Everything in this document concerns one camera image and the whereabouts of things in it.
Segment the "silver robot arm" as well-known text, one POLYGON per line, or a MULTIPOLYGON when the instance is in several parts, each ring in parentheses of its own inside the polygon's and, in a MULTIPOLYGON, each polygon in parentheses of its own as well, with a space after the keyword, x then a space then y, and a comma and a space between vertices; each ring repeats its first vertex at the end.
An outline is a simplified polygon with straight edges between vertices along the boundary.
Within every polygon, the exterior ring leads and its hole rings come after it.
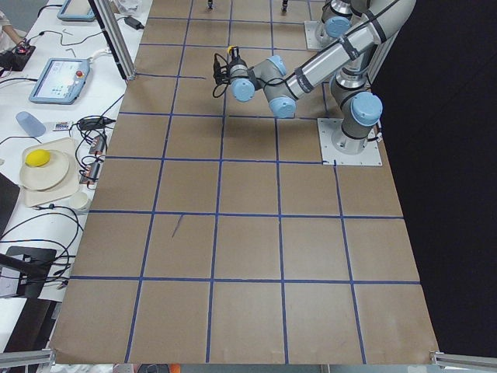
POLYGON ((291 118, 297 101, 336 72, 346 79, 345 90, 357 89, 356 83, 363 86, 370 56, 404 26, 414 8, 414 1, 327 1, 319 30, 331 42, 291 75, 278 55, 249 67, 238 48, 230 47, 224 67, 214 62, 214 79, 243 103, 261 89, 273 116, 291 118))
POLYGON ((321 10, 321 37, 337 38, 352 26, 351 1, 328 0, 321 10))

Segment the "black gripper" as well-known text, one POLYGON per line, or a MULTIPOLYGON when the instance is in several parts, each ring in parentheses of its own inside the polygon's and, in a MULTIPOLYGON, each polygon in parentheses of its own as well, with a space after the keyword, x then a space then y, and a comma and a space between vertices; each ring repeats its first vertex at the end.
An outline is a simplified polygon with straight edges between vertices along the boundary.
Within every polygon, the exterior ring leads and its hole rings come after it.
POLYGON ((227 51, 228 67, 227 73, 228 76, 246 76, 247 75, 247 64, 246 62, 239 57, 239 48, 238 46, 234 47, 234 58, 232 58, 231 50, 227 51))

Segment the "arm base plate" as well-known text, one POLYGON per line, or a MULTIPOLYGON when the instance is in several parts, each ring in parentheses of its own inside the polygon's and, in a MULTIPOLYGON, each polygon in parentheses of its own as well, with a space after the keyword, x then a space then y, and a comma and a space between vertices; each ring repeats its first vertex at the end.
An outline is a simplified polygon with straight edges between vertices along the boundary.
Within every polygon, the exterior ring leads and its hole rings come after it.
POLYGON ((307 49, 319 51, 332 43, 342 32, 341 27, 331 19, 322 21, 305 21, 304 32, 307 49))
POLYGON ((341 118, 318 118, 318 134, 322 163, 331 166, 382 166, 374 130, 366 138, 356 140, 342 132, 341 118))

